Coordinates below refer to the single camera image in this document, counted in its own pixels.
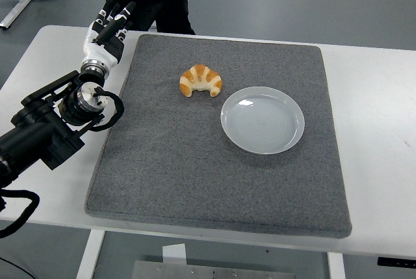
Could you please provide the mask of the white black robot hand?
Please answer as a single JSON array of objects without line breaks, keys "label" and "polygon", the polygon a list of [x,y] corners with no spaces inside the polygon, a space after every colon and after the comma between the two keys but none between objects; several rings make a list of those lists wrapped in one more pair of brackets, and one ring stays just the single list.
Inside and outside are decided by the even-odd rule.
[{"label": "white black robot hand", "polygon": [[83,45],[84,60],[100,61],[107,69],[120,62],[135,7],[135,2],[122,7],[115,0],[106,0],[88,28]]}]

